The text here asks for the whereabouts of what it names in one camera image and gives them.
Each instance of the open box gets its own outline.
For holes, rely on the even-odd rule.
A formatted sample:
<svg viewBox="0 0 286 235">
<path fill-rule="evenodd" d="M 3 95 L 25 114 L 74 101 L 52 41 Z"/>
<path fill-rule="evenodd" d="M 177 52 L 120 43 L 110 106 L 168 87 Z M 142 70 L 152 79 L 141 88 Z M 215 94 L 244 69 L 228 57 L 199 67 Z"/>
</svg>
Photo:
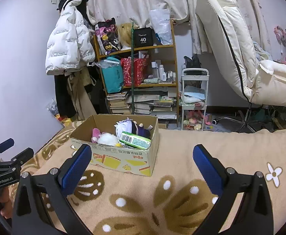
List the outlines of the open box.
<svg viewBox="0 0 286 235">
<path fill-rule="evenodd" d="M 109 132 L 116 135 L 116 128 L 114 125 L 127 118 L 133 119 L 137 124 L 144 124 L 144 128 L 147 128 L 150 125 L 153 126 L 153 129 L 150 131 L 151 144 L 148 149 L 129 149 L 92 143 L 91 138 L 93 128 L 98 128 L 101 132 Z M 71 133 L 70 138 L 76 149 L 82 144 L 87 144 L 91 147 L 91 164 L 121 172 L 151 176 L 159 142 L 158 118 L 141 115 L 93 115 L 77 127 Z"/>
</svg>

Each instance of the white plush toy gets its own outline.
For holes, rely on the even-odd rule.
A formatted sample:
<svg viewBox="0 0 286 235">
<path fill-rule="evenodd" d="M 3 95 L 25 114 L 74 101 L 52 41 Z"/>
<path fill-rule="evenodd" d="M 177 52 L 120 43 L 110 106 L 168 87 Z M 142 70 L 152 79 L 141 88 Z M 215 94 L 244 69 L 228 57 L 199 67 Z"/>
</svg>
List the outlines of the white plush toy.
<svg viewBox="0 0 286 235">
<path fill-rule="evenodd" d="M 105 144 L 109 146 L 116 146 L 119 143 L 117 136 L 108 132 L 99 135 L 98 144 Z"/>
</svg>

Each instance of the chair base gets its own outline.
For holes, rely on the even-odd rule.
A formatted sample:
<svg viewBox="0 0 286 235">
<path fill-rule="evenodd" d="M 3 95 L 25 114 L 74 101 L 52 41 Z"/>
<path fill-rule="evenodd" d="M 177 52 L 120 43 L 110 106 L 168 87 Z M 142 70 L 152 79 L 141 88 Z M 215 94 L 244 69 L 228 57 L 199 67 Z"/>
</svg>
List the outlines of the chair base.
<svg viewBox="0 0 286 235">
<path fill-rule="evenodd" d="M 250 115 L 251 115 L 251 109 L 252 109 L 252 104 L 250 103 L 249 108 L 248 108 L 245 116 L 243 115 L 242 111 L 239 110 L 239 114 L 240 114 L 242 120 L 231 118 L 231 117 L 219 117 L 217 119 L 214 119 L 212 121 L 212 123 L 216 125 L 216 124 L 218 124 L 218 122 L 220 120 L 227 119 L 227 120 L 233 121 L 235 123 L 241 124 L 240 128 L 236 132 L 241 132 L 244 128 L 250 129 L 251 132 L 256 132 L 256 130 L 248 123 L 248 120 L 249 120 Z"/>
</svg>

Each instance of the silver screw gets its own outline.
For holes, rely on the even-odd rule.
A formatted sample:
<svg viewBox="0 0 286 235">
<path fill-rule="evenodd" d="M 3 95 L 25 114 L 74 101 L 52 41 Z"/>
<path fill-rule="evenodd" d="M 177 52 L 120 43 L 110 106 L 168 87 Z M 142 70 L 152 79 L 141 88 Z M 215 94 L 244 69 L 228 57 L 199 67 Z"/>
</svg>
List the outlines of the silver screw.
<svg viewBox="0 0 286 235">
<path fill-rule="evenodd" d="M 256 172 L 256 175 L 257 175 L 259 178 L 262 178 L 262 177 L 264 176 L 260 171 Z"/>
<path fill-rule="evenodd" d="M 234 168 L 227 168 L 227 172 L 232 175 L 235 173 L 235 170 Z"/>
<path fill-rule="evenodd" d="M 22 173 L 22 177 L 23 178 L 26 178 L 27 176 L 28 176 L 28 172 L 27 171 Z"/>
<path fill-rule="evenodd" d="M 50 170 L 50 174 L 51 175 L 55 175 L 55 174 L 57 174 L 58 173 L 58 169 L 57 168 L 52 168 L 51 170 Z"/>
</svg>

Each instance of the black zipper trim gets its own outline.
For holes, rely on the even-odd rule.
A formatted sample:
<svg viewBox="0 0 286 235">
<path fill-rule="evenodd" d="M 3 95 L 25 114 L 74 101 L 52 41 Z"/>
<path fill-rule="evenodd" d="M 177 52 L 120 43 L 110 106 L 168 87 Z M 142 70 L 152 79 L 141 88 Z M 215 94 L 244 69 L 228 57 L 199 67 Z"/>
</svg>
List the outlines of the black zipper trim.
<svg viewBox="0 0 286 235">
<path fill-rule="evenodd" d="M 241 70 L 240 70 L 240 66 L 239 66 L 239 64 L 238 64 L 238 61 L 237 61 L 236 58 L 235 58 L 234 51 L 233 51 L 233 48 L 232 48 L 232 46 L 231 46 L 231 43 L 230 43 L 228 34 L 227 34 L 226 29 L 224 28 L 224 26 L 223 26 L 223 24 L 222 24 L 222 22 L 221 22 L 219 16 L 218 16 L 218 19 L 219 19 L 219 22 L 220 22 L 221 27 L 222 27 L 222 29 L 223 29 L 223 32 L 224 32 L 224 34 L 225 34 L 225 36 L 226 36 L 226 39 L 227 39 L 227 41 L 228 41 L 228 45 L 229 45 L 229 48 L 230 48 L 230 51 L 231 51 L 232 58 L 233 58 L 233 60 L 234 60 L 235 66 L 237 67 L 237 70 L 238 70 L 238 74 L 239 74 L 239 78 L 240 78 L 240 83 L 241 83 L 241 91 L 242 91 L 242 94 L 243 94 L 243 96 L 247 99 L 247 101 L 250 102 L 249 99 L 247 98 L 247 96 L 246 96 L 245 93 L 244 93 L 242 73 L 241 73 Z"/>
</svg>

